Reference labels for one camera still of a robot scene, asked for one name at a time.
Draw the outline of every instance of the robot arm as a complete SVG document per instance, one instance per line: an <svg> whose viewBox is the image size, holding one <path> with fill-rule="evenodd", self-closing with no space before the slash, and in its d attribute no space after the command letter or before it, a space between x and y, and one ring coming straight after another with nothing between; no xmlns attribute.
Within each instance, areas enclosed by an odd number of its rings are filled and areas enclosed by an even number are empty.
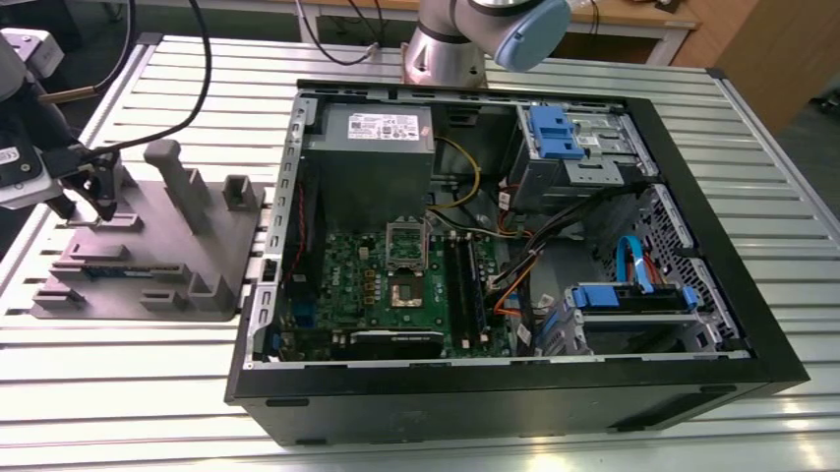
<svg viewBox="0 0 840 472"><path fill-rule="evenodd" d="M406 81L450 87L486 82L485 54L522 72L549 57L585 0L425 0L405 56Z"/></svg>
<svg viewBox="0 0 840 472"><path fill-rule="evenodd" d="M68 189L110 220L119 156L87 157L87 148L73 138L57 108L39 102L41 95L35 74L0 34L0 207L16 209L45 202L69 218L75 204L64 195Z"/></svg>

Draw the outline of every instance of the green motherboard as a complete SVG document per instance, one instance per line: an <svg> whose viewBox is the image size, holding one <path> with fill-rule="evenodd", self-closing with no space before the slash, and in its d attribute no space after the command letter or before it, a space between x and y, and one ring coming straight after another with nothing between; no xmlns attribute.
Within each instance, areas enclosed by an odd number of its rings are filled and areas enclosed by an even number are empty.
<svg viewBox="0 0 840 472"><path fill-rule="evenodd" d="M491 238L466 233L427 236L399 230L393 231L390 239L385 232L329 234L311 335L307 329L297 330L301 360L333 360L330 343L337 343L335 333L361 329L439 332L441 358L509 356L504 323L475 326L473 322L493 313L490 307L475 305L483 295L477 284L466 280L470 277L463 276L465 268L453 261L457 245L469 247L470 267L481 284L497 273ZM421 261L421 269L394 267L394 261L410 260Z"/></svg>

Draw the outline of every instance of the metal table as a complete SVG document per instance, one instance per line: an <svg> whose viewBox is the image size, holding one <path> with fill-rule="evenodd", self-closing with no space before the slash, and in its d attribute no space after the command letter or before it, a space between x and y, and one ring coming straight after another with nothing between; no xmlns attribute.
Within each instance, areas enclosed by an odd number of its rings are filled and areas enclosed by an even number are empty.
<svg viewBox="0 0 840 472"><path fill-rule="evenodd" d="M359 49L333 47L354 57ZM272 182L298 78L399 80L399 53L350 68L306 44L214 40L204 111L176 135L204 180ZM86 129L90 145L186 116L202 77L195 38L139 45ZM549 61L489 65L498 89L649 98L771 304L811 382L660 433L282 448L222 401L236 321L40 321L32 294L69 230L39 207L0 267L0 468L198 470L817 470L840 464L840 226L727 81L702 70ZM135 177L142 149L124 155ZM264 235L258 236L255 250Z"/></svg>

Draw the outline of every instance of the wooden cabinet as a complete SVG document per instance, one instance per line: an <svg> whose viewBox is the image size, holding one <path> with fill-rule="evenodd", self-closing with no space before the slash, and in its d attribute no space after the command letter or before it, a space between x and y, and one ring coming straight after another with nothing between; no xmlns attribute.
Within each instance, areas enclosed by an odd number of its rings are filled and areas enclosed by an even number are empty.
<svg viewBox="0 0 840 472"><path fill-rule="evenodd" d="M688 0L702 26L672 65L724 70L772 133L840 70L840 1Z"/></svg>

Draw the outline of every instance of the power supply label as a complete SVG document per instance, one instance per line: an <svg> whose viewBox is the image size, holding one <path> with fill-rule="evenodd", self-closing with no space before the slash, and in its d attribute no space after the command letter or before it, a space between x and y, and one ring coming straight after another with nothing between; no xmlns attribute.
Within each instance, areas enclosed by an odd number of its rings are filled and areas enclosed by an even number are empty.
<svg viewBox="0 0 840 472"><path fill-rule="evenodd" d="M353 113L346 136L351 140L419 141L418 116Z"/></svg>

